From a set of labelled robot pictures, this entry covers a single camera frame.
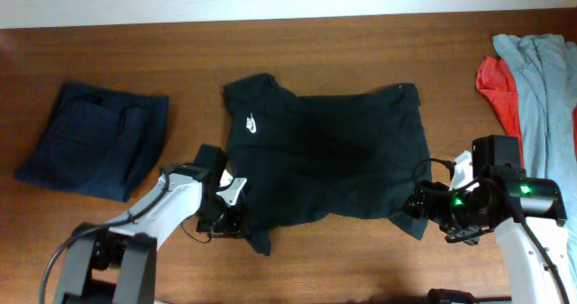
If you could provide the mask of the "folded navy blue garment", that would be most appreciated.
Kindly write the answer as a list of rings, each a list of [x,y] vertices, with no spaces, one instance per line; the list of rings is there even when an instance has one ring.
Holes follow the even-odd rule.
[[[159,159],[168,116],[167,96],[69,82],[14,177],[47,189],[125,202]]]

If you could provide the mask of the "grey t-shirt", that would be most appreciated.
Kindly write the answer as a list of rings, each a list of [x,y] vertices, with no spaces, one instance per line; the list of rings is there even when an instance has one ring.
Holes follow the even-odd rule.
[[[517,86],[527,175],[554,180],[568,216],[572,277],[576,277],[576,44],[562,35],[492,37]]]

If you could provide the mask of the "black Nike t-shirt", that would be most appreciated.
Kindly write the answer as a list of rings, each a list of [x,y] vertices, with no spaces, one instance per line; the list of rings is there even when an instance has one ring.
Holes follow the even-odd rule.
[[[269,255],[270,232],[334,214],[388,219],[421,238],[427,222],[403,210],[432,173],[417,87],[360,95],[297,96],[269,73],[224,87],[232,117],[226,150],[247,181],[246,241]]]

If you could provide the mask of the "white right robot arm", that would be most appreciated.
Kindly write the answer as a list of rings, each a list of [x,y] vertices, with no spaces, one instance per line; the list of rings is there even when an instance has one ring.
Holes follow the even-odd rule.
[[[448,244],[489,234],[508,270],[513,303],[574,303],[562,195],[551,180],[474,178],[457,189],[420,180],[404,211],[440,227]]]

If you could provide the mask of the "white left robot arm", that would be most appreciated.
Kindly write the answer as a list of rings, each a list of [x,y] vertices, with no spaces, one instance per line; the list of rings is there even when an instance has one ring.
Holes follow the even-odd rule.
[[[52,255],[42,278],[49,279],[62,258],[55,302],[154,304],[162,245],[192,217],[211,238],[242,236],[246,185],[221,163],[163,170],[154,188],[120,216],[78,226]]]

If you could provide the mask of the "red t-shirt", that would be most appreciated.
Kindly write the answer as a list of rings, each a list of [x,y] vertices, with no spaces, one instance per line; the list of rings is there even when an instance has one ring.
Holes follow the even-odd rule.
[[[477,71],[475,87],[490,103],[506,136],[515,137],[523,165],[523,142],[519,120],[519,94],[508,64],[485,57]]]

